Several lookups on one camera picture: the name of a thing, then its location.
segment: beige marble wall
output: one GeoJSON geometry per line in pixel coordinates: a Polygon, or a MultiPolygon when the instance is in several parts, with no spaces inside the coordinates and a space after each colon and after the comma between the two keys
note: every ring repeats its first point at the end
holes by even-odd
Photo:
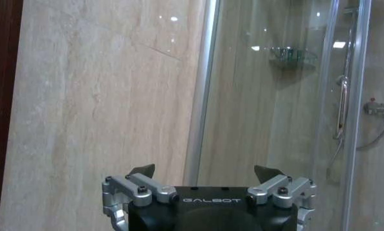
{"type": "Polygon", "coordinates": [[[0,230],[112,230],[101,182],[181,184],[204,0],[26,0],[0,230]]]}
{"type": "MultiPolygon", "coordinates": [[[[372,1],[363,102],[384,102],[384,0],[372,1]]],[[[362,115],[360,140],[376,138],[384,120],[362,115]]],[[[352,230],[384,231],[384,137],[376,147],[358,153],[352,230]]]]}

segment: glass shelf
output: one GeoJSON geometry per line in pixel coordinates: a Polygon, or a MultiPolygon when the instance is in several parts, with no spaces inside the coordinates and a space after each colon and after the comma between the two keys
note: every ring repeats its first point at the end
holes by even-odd
{"type": "Polygon", "coordinates": [[[271,48],[271,63],[281,70],[308,69],[315,70],[318,66],[318,55],[307,50],[291,47],[271,48]]]}

